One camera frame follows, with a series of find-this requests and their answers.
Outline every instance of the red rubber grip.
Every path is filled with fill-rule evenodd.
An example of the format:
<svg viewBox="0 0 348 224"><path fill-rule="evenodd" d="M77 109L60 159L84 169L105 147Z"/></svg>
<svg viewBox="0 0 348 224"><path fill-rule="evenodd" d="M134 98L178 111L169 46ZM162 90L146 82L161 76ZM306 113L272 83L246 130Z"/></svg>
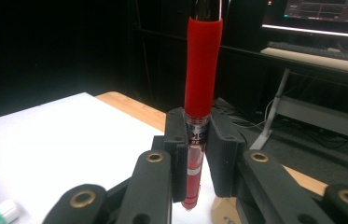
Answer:
<svg viewBox="0 0 348 224"><path fill-rule="evenodd" d="M196 118L210 114L223 21L188 21L185 111Z"/></svg>

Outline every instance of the pen barrel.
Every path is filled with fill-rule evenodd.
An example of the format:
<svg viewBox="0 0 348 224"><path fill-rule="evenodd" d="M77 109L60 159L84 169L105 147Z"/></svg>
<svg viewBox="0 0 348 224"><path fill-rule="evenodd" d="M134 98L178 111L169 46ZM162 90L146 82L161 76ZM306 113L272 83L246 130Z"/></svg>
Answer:
<svg viewBox="0 0 348 224"><path fill-rule="evenodd" d="M187 196L182 202L187 210L196 206L200 191L202 160L214 98L222 29L223 21L220 18L217 21L198 21L192 17L188 21L188 70L185 89L188 182Z"/></svg>

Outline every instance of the pen cap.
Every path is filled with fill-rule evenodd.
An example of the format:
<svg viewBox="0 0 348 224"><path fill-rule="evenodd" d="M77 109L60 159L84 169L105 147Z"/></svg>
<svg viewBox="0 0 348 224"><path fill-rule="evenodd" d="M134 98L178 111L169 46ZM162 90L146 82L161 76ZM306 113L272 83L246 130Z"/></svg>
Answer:
<svg viewBox="0 0 348 224"><path fill-rule="evenodd" d="M10 223L20 216L20 209L12 200L6 200L0 203L0 215Z"/></svg>

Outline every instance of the white table surface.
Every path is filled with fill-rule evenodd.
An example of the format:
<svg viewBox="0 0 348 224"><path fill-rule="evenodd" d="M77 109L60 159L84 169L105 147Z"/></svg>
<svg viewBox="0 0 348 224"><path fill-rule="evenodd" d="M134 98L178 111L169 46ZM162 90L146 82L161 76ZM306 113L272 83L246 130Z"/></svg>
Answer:
<svg viewBox="0 0 348 224"><path fill-rule="evenodd" d="M20 207L13 224L42 223L69 189L86 183L111 189L130 177L138 156L162 134L87 93L3 116L0 203L12 199ZM187 212L175 203L173 223L212 223L206 160L202 173L199 204Z"/></svg>

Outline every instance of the wooden table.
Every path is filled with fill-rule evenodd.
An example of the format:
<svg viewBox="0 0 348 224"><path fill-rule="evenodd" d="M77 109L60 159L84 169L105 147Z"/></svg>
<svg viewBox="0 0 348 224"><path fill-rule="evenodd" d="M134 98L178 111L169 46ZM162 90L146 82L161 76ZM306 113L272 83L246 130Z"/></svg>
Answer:
<svg viewBox="0 0 348 224"><path fill-rule="evenodd" d="M96 98L164 132L166 116L163 112L155 108L152 108L148 105L144 105L138 101L133 100L132 98L128 96L125 96L115 91L98 95L96 96ZM285 168L302 187L319 195L324 194L327 184L320 182L316 179L313 179L300 172L297 172L293 169L290 169L288 167L285 167ZM230 210L231 212L236 213L235 198L230 198L230 199L216 198L214 202L213 210L216 210L216 212L219 214L220 212L228 213L227 216L230 215L229 214Z"/></svg>

